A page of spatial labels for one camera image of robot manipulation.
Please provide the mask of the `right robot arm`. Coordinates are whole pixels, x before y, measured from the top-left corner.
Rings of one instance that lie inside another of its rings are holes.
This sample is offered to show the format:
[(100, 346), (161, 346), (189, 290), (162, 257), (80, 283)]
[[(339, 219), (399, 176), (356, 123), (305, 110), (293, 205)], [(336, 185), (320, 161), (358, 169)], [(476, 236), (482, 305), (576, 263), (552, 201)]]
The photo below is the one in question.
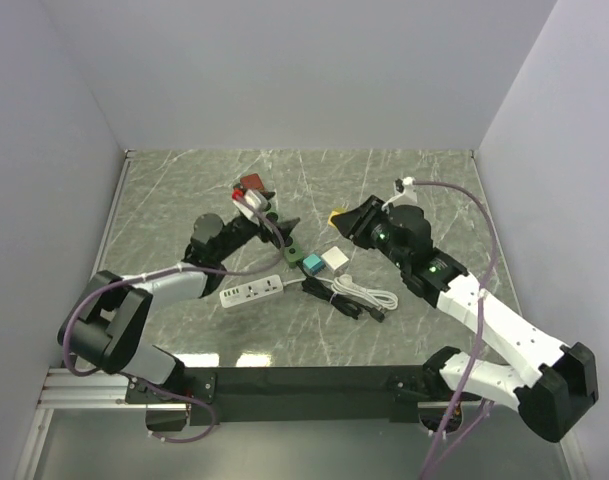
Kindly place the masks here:
[(483, 289), (457, 260), (435, 247), (431, 225), (415, 205), (393, 206), (376, 196), (329, 219), (355, 246), (376, 249), (399, 270), (407, 289), (459, 321), (498, 353), (504, 365), (458, 350), (435, 355), (425, 371), (428, 395), (444, 399), (459, 384), (466, 393), (516, 411), (540, 438), (557, 443), (599, 398), (594, 353), (569, 346), (517, 314)]

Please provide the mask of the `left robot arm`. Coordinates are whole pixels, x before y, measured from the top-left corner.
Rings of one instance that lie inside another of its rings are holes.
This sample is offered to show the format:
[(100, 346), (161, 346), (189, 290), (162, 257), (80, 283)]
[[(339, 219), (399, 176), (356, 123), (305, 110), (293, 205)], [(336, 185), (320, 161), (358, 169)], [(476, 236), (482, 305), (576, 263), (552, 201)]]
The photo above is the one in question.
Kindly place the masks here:
[(178, 264), (136, 276), (108, 270), (96, 273), (58, 332), (66, 368), (81, 376), (72, 359), (82, 358), (92, 366), (88, 375), (125, 374), (148, 383), (150, 392), (163, 402), (194, 393), (185, 364), (143, 341), (149, 315), (214, 293), (229, 273), (224, 260), (254, 238), (283, 249), (299, 221), (268, 213), (259, 222), (242, 214), (224, 222), (216, 214), (203, 214), (196, 219)]

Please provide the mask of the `green power strip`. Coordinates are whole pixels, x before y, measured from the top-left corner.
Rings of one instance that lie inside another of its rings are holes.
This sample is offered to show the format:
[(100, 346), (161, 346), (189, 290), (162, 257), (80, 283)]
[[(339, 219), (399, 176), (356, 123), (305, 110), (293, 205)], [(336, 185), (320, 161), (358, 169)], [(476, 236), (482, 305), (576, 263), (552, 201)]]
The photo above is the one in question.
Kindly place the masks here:
[[(277, 211), (275, 192), (262, 192), (262, 195), (268, 200), (268, 208), (266, 211), (264, 211), (266, 218), (277, 217), (279, 220), (292, 219), (284, 217)], [(292, 243), (283, 249), (283, 260), (288, 264), (290, 268), (295, 268), (297, 264), (304, 259), (305, 255), (301, 246), (293, 238), (292, 233), (291, 240)]]

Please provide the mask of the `yellow plug adapter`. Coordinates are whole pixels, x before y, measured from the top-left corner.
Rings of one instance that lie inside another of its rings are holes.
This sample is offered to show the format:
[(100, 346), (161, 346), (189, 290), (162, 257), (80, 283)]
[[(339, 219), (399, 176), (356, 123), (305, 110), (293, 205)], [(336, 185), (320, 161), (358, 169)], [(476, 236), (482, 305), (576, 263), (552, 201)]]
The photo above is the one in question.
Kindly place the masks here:
[(341, 207), (334, 208), (328, 216), (328, 221), (327, 221), (328, 225), (333, 228), (336, 228), (335, 224), (333, 223), (333, 218), (337, 215), (344, 214), (346, 211), (347, 210), (345, 208), (341, 208)]

